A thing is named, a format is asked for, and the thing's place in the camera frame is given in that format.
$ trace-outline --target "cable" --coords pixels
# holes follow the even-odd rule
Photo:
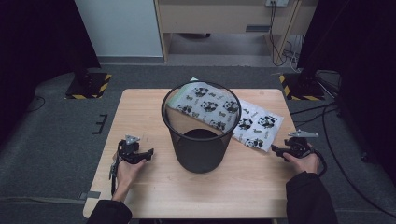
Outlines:
[[[284,49],[283,56],[285,56],[287,59],[291,59],[293,55],[297,55],[296,58],[300,57],[300,53],[297,53],[295,50],[293,50],[293,45],[289,41],[287,43],[290,45],[290,49]]]
[[[297,45],[297,36],[295,36],[295,38],[294,38],[294,46],[295,45]],[[300,59],[300,54],[299,53],[297,53],[297,51],[296,50],[292,50],[292,53],[293,53],[293,55],[292,55],[292,57],[291,57],[291,61],[290,61],[290,67],[291,67],[291,69],[293,69],[293,71],[295,72],[295,73],[301,73],[301,70],[297,67],[297,65],[298,65],[298,60]]]
[[[317,156],[320,158],[320,162],[322,163],[323,166],[322,171],[318,174],[318,176],[321,177],[327,172],[327,162],[324,160],[324,157],[319,151],[314,149],[314,153],[317,154]]]
[[[41,96],[35,96],[35,99],[36,99],[36,100],[41,99],[41,100],[43,100],[43,103],[41,104],[41,106],[39,106],[39,107],[36,108],[36,109],[27,110],[26,113],[35,112],[35,111],[39,110],[41,107],[43,107],[43,105],[46,103],[46,99],[44,99],[44,98],[41,97]]]
[[[323,124],[323,130],[324,130],[324,134],[326,136],[326,141],[327,141],[327,145],[330,149],[330,152],[332,153],[332,157],[334,158],[335,162],[337,163],[338,167],[341,170],[341,173],[343,174],[343,176],[346,178],[346,181],[349,183],[349,185],[363,198],[364,201],[366,201],[367,203],[369,203],[371,206],[373,206],[374,208],[378,209],[379,211],[389,215],[390,217],[396,218],[395,215],[393,215],[392,213],[386,211],[385,209],[381,208],[380,206],[376,205],[375,203],[373,203],[370,199],[368,199],[356,186],[355,184],[353,184],[353,182],[349,179],[349,177],[347,176],[347,173],[345,172],[344,168],[342,167],[340,161],[336,158],[334,151],[332,150],[332,145],[330,143],[329,140],[329,135],[327,134],[327,129],[326,129],[326,122],[325,122],[325,114],[326,114],[326,109],[327,107],[323,108],[323,116],[322,116],[322,124]]]
[[[321,76],[321,74],[332,74],[332,75],[338,75],[338,81],[337,84],[331,83],[329,81],[324,80],[324,78]],[[318,78],[318,81],[325,84],[328,88],[331,89],[331,91],[333,91],[334,93],[338,93],[339,89],[341,87],[341,76],[334,71],[319,71],[316,73],[316,76]]]
[[[306,112],[306,111],[310,111],[310,110],[314,110],[314,109],[319,109],[319,108],[323,108],[323,107],[330,106],[330,105],[335,105],[335,102],[329,103],[329,104],[327,104],[327,105],[320,105],[320,106],[315,106],[315,107],[308,108],[308,109],[305,109],[305,110],[300,110],[300,111],[292,112],[292,113],[290,113],[290,114],[291,114],[291,115],[300,114],[300,113],[303,113],[303,112]]]
[[[334,110],[338,110],[338,107],[335,108],[335,109],[326,111],[326,114],[328,114],[328,113],[330,113],[330,112],[333,112]],[[318,115],[314,116],[312,119],[309,119],[309,120],[305,120],[305,121],[295,121],[295,120],[294,120],[293,122],[294,122],[294,123],[302,123],[302,124],[299,124],[299,125],[296,126],[296,128],[298,128],[298,127],[301,127],[301,126],[303,126],[303,125],[305,125],[305,124],[307,124],[307,123],[309,123],[309,122],[311,122],[311,121],[314,121],[314,120],[317,119],[317,118],[320,118],[321,116],[323,116],[323,115],[322,115],[322,114],[318,114]]]
[[[273,47],[273,48],[272,48],[272,55],[273,55],[273,57],[272,57],[272,62],[273,62],[273,64],[274,64],[275,66],[281,66],[281,65],[283,65],[284,63],[286,63],[286,61],[283,61],[282,55],[279,53],[279,50],[276,48],[276,46],[275,46],[275,41],[274,41],[274,36],[273,36],[273,34],[272,34],[272,30],[273,30],[273,26],[274,26],[275,14],[276,14],[276,1],[271,1],[271,24],[270,24],[271,29],[270,29],[270,41],[271,41],[271,44],[272,44],[272,47]],[[282,62],[281,64],[277,64],[277,63],[275,62],[275,51],[276,51],[277,56],[279,57],[280,61]]]
[[[328,88],[324,87],[322,83],[318,82],[319,86],[327,92],[327,94],[329,94],[333,99],[335,99],[334,93],[331,93],[329,90],[327,90]]]

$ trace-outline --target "black mesh wastebasket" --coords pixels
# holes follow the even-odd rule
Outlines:
[[[236,95],[207,81],[191,81],[170,90],[163,99],[163,121],[180,164],[206,173],[221,163],[241,118]]]

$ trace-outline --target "white wall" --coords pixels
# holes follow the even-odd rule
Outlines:
[[[153,0],[75,1],[97,56],[163,56]]]

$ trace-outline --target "power strip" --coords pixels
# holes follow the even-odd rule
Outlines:
[[[272,7],[273,5],[276,7],[286,7],[288,2],[289,0],[266,0],[265,5],[267,7]]]

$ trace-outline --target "human hand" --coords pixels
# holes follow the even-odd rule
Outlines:
[[[304,171],[306,171],[307,173],[314,173],[314,174],[318,173],[320,161],[317,154],[315,153],[311,153],[304,158],[298,159],[291,156],[289,153],[285,152],[283,153],[283,157],[286,160],[290,161],[297,174],[302,173]]]
[[[111,200],[123,202],[129,189],[137,178],[137,174],[147,161],[142,160],[138,164],[130,164],[121,161],[117,170],[117,188]]]

